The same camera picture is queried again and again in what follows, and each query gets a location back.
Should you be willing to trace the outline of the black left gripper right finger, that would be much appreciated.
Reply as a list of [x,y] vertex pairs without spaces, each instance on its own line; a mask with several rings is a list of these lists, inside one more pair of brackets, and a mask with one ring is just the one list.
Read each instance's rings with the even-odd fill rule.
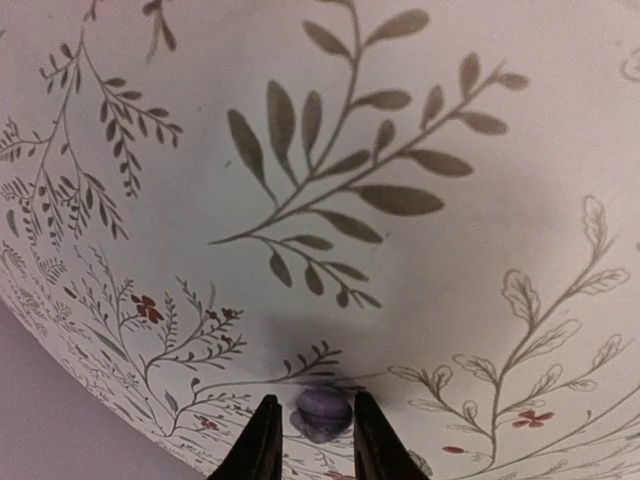
[[355,396],[354,463],[358,480],[428,479],[368,392]]

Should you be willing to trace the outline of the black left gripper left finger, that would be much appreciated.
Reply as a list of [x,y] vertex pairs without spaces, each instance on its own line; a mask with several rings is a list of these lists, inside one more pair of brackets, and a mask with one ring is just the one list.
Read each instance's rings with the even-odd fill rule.
[[280,480],[282,478],[282,406],[266,395],[240,436],[208,480]]

